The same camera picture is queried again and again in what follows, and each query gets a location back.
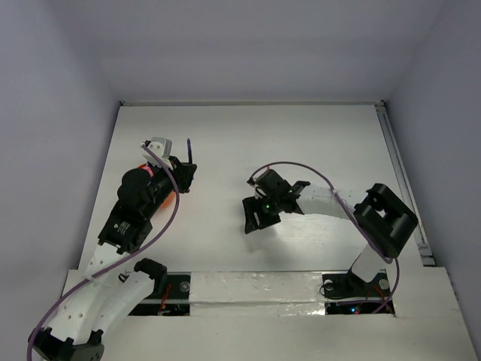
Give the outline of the purple gel pen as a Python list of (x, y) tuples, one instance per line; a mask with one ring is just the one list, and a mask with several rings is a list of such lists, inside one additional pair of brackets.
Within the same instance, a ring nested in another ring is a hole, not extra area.
[(188, 163), (193, 164), (192, 141), (190, 138), (187, 138), (187, 155), (188, 155)]

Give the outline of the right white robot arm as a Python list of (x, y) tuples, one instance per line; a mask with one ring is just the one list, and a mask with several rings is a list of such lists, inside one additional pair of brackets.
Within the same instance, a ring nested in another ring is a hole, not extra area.
[(368, 245), (355, 259), (340, 285), (356, 295), (366, 293), (377, 274), (395, 261), (419, 225), (418, 217), (385, 184), (365, 192), (321, 187), (305, 180), (290, 184), (268, 169), (249, 179), (254, 195), (242, 200), (244, 232), (250, 234), (281, 222), (280, 215), (325, 215), (352, 222)]

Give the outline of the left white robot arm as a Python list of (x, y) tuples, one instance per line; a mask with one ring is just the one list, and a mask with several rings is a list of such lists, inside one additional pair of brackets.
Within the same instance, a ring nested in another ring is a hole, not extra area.
[(151, 219), (165, 200), (189, 192), (197, 166), (175, 156), (166, 164), (168, 170), (149, 161), (123, 175), (80, 286), (69, 290), (58, 314), (30, 336), (42, 359), (100, 360), (104, 341), (135, 306), (164, 293), (166, 267), (148, 258), (132, 263), (131, 256), (152, 231)]

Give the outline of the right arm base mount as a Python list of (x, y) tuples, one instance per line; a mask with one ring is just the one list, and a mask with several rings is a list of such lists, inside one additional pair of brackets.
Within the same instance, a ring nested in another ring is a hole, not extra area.
[(319, 293), (325, 299), (327, 315), (395, 313), (392, 301), (387, 301), (391, 288), (386, 272), (378, 273), (369, 283), (359, 284), (347, 273), (323, 274)]

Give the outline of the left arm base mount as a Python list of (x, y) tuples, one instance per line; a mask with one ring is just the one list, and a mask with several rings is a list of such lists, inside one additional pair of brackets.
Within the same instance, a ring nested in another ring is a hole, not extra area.
[(129, 316), (189, 316), (190, 283), (190, 273), (168, 274), (164, 290), (156, 290), (146, 297), (133, 308)]

